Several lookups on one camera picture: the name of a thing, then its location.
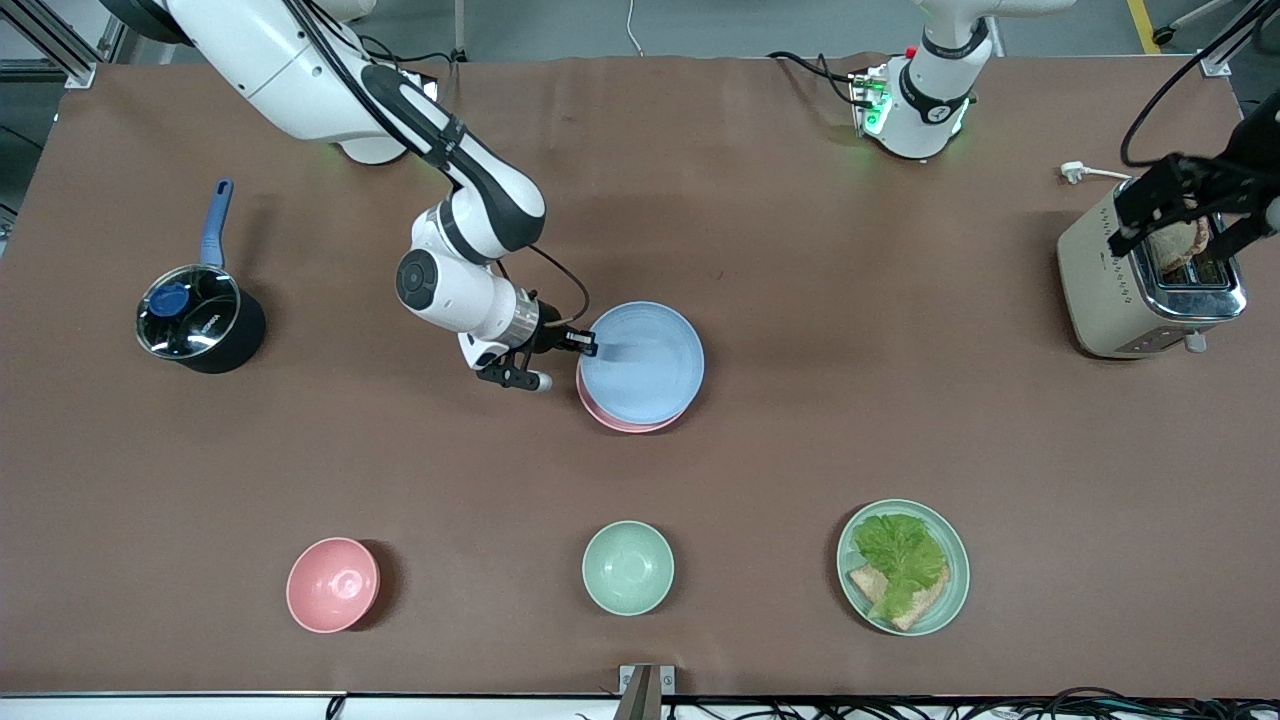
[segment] gray floor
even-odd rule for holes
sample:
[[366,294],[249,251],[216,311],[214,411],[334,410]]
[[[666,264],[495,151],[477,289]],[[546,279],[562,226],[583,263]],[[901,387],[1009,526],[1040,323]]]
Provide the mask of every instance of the gray floor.
[[[919,41],[923,17],[908,0],[635,0],[632,31],[646,55],[754,56],[791,50],[813,56],[861,50],[897,51]],[[1166,51],[1192,53],[1231,18],[1226,8],[1178,33]],[[1196,8],[1199,0],[1148,0],[1155,26]],[[506,63],[568,56],[632,55],[625,23],[627,0],[470,0],[466,50],[472,61]],[[453,47],[453,0],[380,0],[358,20],[397,54]],[[1074,56],[1140,54],[1125,0],[1078,0],[1050,18],[1000,23],[1010,55]],[[1280,19],[1268,28],[1280,45]],[[159,61],[163,47],[142,42],[140,61]],[[180,47],[175,63],[204,61]],[[1249,49],[1231,63],[1233,86],[1245,109],[1280,86],[1280,58]],[[0,124],[44,143],[63,90],[49,83],[0,83]],[[19,209],[38,149],[0,132],[0,202]]]

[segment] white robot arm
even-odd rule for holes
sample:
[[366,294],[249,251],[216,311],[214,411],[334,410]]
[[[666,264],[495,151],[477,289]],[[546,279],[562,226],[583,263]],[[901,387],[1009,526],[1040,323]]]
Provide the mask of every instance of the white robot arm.
[[480,378],[545,391],[550,378],[527,369],[532,354],[595,352],[591,333],[570,328],[535,293],[490,272],[492,263],[538,241],[543,195],[429,97],[415,76],[372,61],[338,22],[367,12],[372,0],[104,1],[145,35],[138,6],[160,27],[177,29],[178,41],[200,49],[285,133],[337,142],[371,164],[407,149],[448,176],[453,191],[412,224],[396,290],[410,311],[458,333],[463,357]]
[[911,0],[928,15],[913,58],[893,58],[854,78],[854,122],[902,158],[936,155],[969,108],[973,83],[991,58],[983,17],[1057,13],[1075,0]]

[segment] black caster wheel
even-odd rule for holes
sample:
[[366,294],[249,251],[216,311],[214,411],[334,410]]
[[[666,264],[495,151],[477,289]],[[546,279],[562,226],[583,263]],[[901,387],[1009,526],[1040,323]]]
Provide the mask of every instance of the black caster wheel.
[[1156,31],[1151,33],[1151,38],[1156,41],[1156,45],[1169,45],[1169,41],[1174,38],[1174,28],[1169,26],[1156,28]]

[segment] blue pot handle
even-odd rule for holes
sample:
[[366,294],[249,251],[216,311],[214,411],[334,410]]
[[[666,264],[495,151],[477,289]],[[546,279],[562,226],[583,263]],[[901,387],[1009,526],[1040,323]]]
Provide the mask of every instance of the blue pot handle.
[[202,265],[223,266],[223,225],[227,224],[227,210],[232,206],[234,190],[232,178],[223,178],[214,186],[214,199],[209,201],[209,214],[205,215],[205,232],[200,236]]

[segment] black pot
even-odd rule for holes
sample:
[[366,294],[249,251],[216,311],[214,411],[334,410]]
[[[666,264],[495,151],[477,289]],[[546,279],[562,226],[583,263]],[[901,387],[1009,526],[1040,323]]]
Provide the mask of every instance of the black pot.
[[239,368],[257,352],[265,336],[262,306],[215,265],[172,270],[138,302],[142,347],[197,373]]

